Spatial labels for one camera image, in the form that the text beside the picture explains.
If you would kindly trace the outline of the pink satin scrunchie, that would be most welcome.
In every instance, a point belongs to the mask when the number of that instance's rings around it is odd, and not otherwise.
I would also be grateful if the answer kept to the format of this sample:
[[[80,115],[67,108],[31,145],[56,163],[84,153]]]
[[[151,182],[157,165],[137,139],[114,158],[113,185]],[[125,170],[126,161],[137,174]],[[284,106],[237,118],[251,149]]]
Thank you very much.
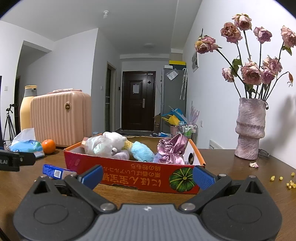
[[[162,155],[158,163],[184,165],[184,153],[188,138],[181,133],[173,138],[162,138],[158,143],[158,153]]]

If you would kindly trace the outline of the yellow thermos jug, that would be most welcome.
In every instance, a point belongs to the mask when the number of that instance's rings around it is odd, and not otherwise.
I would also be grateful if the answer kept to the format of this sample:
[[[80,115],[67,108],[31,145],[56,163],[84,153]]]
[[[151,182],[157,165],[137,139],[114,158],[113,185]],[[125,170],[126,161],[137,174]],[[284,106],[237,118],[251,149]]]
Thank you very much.
[[[20,107],[21,130],[31,128],[31,101],[37,96],[37,85],[25,86],[23,100]]]

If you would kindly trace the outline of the dark entrance door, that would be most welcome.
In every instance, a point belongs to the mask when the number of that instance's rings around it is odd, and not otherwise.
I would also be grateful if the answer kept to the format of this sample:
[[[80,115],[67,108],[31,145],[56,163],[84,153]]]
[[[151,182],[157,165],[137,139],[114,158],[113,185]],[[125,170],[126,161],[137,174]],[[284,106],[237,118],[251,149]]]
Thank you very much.
[[[121,129],[154,129],[155,71],[125,71],[122,74]]]

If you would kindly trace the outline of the red cardboard box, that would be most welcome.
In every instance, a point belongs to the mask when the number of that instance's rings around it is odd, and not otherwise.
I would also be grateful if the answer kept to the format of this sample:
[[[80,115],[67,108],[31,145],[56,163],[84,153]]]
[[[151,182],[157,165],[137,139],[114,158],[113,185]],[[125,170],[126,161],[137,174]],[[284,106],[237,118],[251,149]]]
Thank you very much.
[[[154,153],[158,152],[160,137],[127,137],[132,143],[138,141],[147,145]],[[77,174],[89,170],[95,165],[103,167],[102,183],[132,187],[142,191],[196,194],[199,186],[193,180],[193,168],[205,167],[206,163],[194,142],[188,138],[184,153],[184,165],[163,164],[137,161],[133,155],[129,160],[97,157],[85,154],[81,142],[64,150],[68,169]]]

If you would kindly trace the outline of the clear plastic bag bundle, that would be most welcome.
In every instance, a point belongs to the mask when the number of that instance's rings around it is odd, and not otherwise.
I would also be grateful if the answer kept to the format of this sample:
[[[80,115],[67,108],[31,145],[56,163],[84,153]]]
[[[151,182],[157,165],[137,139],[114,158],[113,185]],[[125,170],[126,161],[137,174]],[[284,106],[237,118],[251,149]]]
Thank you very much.
[[[94,136],[86,140],[84,150],[87,155],[108,158],[112,156],[112,143],[103,135]]]

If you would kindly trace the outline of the blue small box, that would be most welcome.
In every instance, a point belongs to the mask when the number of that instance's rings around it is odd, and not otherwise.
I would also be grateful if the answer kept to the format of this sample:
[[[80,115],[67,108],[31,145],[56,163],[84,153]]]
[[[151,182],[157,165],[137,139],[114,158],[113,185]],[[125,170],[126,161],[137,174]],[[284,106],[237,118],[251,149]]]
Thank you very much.
[[[75,171],[71,171],[69,169],[53,166],[50,164],[44,164],[42,173],[44,175],[49,176],[53,179],[64,179],[66,176],[76,176],[77,173]]]

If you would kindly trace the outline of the pink ribbed suitcase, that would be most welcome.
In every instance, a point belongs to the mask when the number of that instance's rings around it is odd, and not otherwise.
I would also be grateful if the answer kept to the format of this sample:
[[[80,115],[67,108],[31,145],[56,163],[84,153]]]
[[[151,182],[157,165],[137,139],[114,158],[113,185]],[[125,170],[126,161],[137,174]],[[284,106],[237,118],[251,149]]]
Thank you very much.
[[[31,125],[37,141],[51,139],[69,147],[92,135],[91,96],[78,89],[60,89],[31,101]]]

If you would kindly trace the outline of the pink textured vase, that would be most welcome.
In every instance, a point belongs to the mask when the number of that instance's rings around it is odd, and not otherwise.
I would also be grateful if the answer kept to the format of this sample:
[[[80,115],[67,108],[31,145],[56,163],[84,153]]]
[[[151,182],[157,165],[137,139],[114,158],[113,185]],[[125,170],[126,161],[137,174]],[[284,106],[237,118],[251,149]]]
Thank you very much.
[[[235,156],[256,160],[259,140],[265,136],[266,102],[257,98],[240,98],[235,131],[238,144]]]

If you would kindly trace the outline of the lilac fluffy scrunchie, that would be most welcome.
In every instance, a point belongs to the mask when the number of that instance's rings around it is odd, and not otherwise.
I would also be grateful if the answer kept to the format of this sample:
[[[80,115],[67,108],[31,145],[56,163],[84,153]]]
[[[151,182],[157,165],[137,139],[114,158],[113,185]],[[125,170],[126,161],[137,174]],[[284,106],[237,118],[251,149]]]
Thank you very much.
[[[113,159],[119,159],[119,160],[129,160],[130,154],[127,150],[121,150],[120,152],[114,154],[112,156]]]

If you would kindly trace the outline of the purple knit pouch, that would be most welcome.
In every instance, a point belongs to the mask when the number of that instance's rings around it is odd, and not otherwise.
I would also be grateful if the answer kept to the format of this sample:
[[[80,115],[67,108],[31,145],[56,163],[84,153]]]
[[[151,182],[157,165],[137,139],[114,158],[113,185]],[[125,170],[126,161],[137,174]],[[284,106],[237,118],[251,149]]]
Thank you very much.
[[[162,155],[160,153],[156,153],[153,162],[158,163],[160,158],[162,158]]]

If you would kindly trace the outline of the white yellow plush toy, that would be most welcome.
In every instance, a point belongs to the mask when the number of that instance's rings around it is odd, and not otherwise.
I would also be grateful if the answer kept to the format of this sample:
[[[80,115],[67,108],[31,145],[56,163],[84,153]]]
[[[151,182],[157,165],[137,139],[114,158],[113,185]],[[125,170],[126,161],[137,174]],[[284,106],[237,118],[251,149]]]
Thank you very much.
[[[117,132],[104,132],[102,135],[111,140],[112,155],[115,155],[122,150],[127,151],[129,155],[132,154],[131,148],[133,143],[129,141],[127,137],[122,136]]]

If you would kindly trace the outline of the light blue plush toy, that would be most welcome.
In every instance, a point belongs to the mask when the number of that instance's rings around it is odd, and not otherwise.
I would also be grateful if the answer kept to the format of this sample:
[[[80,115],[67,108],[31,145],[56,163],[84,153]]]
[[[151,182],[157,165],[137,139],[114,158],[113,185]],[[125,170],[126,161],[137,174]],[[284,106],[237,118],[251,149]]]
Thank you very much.
[[[153,162],[154,160],[153,151],[147,145],[138,141],[132,144],[130,152],[137,161]]]

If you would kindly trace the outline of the black tripod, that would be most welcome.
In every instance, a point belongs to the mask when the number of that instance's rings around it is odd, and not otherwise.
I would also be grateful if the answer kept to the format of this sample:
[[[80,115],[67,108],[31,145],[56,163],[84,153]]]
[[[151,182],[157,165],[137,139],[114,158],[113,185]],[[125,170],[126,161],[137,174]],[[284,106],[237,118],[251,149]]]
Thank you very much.
[[[11,119],[10,113],[13,113],[12,108],[16,107],[17,104],[10,104],[10,106],[6,109],[6,122],[4,125],[4,134],[3,134],[3,142],[4,145],[7,146],[7,142],[12,143],[14,137],[16,137],[16,131],[15,128],[13,127],[13,122]],[[6,130],[9,132],[9,138],[6,140]]]

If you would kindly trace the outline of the orange fruit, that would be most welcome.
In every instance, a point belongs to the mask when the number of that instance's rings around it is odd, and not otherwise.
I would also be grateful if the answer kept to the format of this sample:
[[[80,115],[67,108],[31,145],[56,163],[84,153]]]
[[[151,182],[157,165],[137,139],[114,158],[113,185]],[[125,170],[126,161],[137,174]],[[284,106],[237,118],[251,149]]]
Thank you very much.
[[[56,150],[56,144],[52,139],[46,139],[42,142],[43,152],[46,155],[52,154]]]

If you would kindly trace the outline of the yellow box on fridge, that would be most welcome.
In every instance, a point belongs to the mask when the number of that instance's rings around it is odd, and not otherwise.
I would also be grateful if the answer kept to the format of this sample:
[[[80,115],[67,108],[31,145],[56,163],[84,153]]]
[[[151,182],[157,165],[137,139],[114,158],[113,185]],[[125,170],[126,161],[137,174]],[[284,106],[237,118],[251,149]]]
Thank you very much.
[[[187,68],[186,62],[184,61],[170,60],[169,65],[172,66],[173,69],[177,69],[177,70],[183,70],[184,68]]]

